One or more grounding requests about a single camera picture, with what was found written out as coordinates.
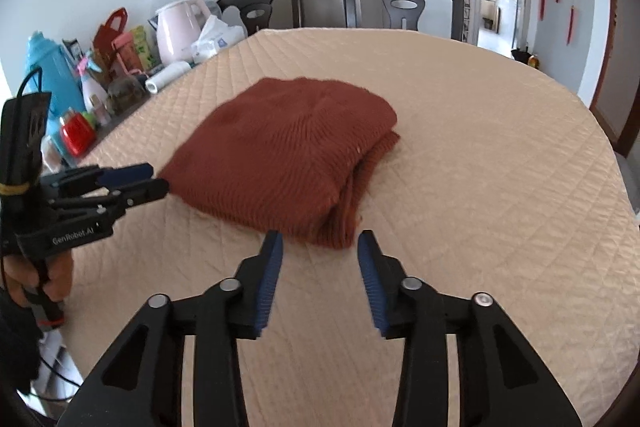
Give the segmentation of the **dark chair far left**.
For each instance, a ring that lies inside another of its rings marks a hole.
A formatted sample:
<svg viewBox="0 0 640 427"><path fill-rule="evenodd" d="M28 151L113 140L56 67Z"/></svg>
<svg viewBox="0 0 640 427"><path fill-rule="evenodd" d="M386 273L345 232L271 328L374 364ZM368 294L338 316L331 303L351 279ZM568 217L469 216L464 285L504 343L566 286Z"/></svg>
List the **dark chair far left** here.
<svg viewBox="0 0 640 427"><path fill-rule="evenodd" d="M247 35L267 29L272 17L274 0L217 0L221 12L229 8L238 9ZM305 23L303 0L290 0L294 28L302 28Z"/></svg>

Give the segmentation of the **glass jar with contents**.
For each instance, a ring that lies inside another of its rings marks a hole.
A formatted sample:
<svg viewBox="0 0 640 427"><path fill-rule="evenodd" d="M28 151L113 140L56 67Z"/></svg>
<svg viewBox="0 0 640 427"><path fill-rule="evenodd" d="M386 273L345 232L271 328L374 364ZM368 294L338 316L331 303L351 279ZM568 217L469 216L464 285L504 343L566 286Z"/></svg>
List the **glass jar with contents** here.
<svg viewBox="0 0 640 427"><path fill-rule="evenodd" d="M107 88L107 106L113 115L125 113L144 99L145 90L136 76L120 76Z"/></svg>

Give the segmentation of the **blue thermos jug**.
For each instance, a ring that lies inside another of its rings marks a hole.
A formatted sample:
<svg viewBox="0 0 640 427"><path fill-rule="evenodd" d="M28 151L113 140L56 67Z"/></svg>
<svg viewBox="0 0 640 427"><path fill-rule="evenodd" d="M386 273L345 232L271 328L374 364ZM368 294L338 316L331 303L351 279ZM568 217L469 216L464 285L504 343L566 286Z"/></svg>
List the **blue thermos jug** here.
<svg viewBox="0 0 640 427"><path fill-rule="evenodd" d="M52 39L35 31L27 41L25 72L42 69L42 90L51 93L48 116L48 132L58 129L60 118L67 109L81 113L85 109L78 78L70 68L63 47Z"/></svg>

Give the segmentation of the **red small container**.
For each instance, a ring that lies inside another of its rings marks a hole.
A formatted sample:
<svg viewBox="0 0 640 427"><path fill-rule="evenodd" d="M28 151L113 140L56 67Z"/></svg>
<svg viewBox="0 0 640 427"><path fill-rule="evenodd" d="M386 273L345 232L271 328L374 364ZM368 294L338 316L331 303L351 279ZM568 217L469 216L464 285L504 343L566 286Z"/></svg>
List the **red small container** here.
<svg viewBox="0 0 640 427"><path fill-rule="evenodd" d="M81 113L67 109L60 117L60 135L70 155L77 158L88 152L96 142L96 132Z"/></svg>

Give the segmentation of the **brown wooden door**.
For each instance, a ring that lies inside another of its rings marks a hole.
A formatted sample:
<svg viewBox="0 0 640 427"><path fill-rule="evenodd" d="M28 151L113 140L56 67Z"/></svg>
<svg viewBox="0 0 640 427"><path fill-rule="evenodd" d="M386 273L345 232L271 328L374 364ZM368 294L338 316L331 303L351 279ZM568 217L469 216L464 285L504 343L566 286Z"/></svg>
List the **brown wooden door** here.
<svg viewBox="0 0 640 427"><path fill-rule="evenodd" d="M608 40L590 109L613 150L628 157L639 140L639 0L610 0Z"/></svg>

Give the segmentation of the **rust red knit sweater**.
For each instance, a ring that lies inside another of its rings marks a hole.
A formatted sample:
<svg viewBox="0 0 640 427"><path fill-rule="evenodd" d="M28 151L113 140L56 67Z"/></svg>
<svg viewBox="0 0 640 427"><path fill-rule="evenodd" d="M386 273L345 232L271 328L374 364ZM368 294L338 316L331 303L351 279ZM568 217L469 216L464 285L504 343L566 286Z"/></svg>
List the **rust red knit sweater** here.
<svg viewBox="0 0 640 427"><path fill-rule="evenodd" d="M390 103L353 84L262 78L214 109L160 177L218 219L343 249L396 124Z"/></svg>

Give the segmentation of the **white pink spray bottle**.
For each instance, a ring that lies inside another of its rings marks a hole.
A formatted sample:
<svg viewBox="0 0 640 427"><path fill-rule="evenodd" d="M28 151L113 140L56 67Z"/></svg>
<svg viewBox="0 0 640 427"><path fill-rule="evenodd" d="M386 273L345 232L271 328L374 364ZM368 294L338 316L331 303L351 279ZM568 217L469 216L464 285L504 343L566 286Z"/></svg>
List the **white pink spray bottle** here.
<svg viewBox="0 0 640 427"><path fill-rule="evenodd" d="M107 92L93 78L94 72L102 72L102 68L93 60L91 50L81 57L77 65L80 77L82 97L84 98L86 109L94 117L101 127L105 127L111 121L111 115L106 108L108 98Z"/></svg>

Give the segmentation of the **white cylinder roll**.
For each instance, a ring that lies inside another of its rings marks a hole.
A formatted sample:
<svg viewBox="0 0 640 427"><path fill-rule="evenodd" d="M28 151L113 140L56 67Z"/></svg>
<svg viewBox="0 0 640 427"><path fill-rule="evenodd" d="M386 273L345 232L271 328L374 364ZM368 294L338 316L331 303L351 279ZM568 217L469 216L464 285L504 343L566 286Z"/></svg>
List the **white cylinder roll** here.
<svg viewBox="0 0 640 427"><path fill-rule="evenodd" d="M145 80L145 89L151 94L157 94L180 77L186 75L190 70L191 65L188 62L173 62Z"/></svg>

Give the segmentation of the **pink electric kettle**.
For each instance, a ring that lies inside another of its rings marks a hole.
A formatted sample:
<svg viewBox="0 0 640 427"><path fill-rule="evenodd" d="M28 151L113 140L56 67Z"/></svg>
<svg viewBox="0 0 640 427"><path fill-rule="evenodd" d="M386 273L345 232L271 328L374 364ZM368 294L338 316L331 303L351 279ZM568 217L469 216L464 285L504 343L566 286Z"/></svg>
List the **pink electric kettle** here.
<svg viewBox="0 0 640 427"><path fill-rule="evenodd" d="M193 61L192 44L198 40L202 31L193 8L198 9L204 20L212 15L204 0L175 1L165 4L155 12L157 49L164 66L180 61Z"/></svg>

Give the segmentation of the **white tissue pack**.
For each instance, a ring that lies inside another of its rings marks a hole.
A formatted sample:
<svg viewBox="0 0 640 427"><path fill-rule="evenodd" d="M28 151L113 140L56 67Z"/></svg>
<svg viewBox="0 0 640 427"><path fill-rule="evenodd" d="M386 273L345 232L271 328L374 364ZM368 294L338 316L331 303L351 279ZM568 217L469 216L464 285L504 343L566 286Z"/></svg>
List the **white tissue pack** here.
<svg viewBox="0 0 640 427"><path fill-rule="evenodd" d="M205 22L200 35L191 44L192 61L201 64L246 38L243 26L228 25L216 15Z"/></svg>

